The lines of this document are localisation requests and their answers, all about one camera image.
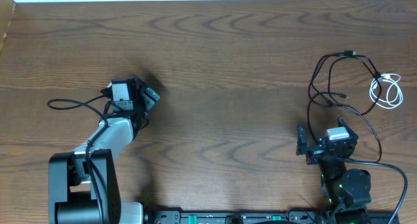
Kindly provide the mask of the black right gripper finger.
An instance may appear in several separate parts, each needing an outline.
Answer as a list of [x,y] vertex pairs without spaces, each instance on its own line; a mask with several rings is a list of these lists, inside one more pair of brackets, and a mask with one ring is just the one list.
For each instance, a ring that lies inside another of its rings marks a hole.
[[297,125],[297,145],[296,155],[304,155],[307,151],[308,142],[305,136],[304,129],[301,125]]
[[358,135],[349,127],[349,125],[343,120],[341,116],[337,116],[337,124],[340,128],[344,128],[351,138],[357,138]]

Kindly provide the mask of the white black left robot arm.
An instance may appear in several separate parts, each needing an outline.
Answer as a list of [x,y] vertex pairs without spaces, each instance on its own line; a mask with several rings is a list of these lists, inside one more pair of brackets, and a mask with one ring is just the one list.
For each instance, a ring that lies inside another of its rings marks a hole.
[[141,203],[121,199],[115,161],[148,126],[149,111],[160,99],[138,77],[112,79],[101,91],[107,98],[98,128],[70,152],[54,154],[48,164],[50,223],[154,223]]

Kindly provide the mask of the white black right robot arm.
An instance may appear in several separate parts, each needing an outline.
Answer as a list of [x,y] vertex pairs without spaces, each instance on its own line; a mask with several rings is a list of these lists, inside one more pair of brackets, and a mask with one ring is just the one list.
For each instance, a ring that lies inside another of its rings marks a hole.
[[308,165],[321,170],[321,188],[330,207],[315,217],[316,223],[371,223],[366,204],[371,202],[371,175],[362,169],[347,169],[357,144],[354,133],[341,117],[338,126],[326,131],[317,145],[309,146],[305,131],[297,126],[296,155],[305,155]]

